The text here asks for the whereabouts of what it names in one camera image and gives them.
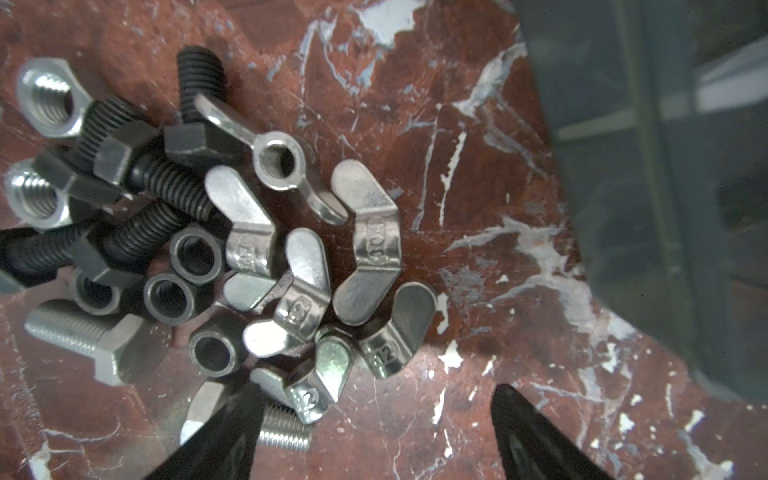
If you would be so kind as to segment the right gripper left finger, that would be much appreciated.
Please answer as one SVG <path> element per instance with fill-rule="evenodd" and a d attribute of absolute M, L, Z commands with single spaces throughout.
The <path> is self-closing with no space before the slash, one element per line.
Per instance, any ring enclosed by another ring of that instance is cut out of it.
<path fill-rule="evenodd" d="M 243 387 L 149 479 L 248 479 L 262 430 L 267 396 Z"/>

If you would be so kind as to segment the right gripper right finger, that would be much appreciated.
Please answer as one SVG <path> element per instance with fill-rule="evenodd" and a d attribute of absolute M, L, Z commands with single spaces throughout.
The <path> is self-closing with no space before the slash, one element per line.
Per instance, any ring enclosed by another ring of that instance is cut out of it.
<path fill-rule="evenodd" d="M 490 414 L 508 479 L 610 477 L 513 386 L 496 386 Z"/>

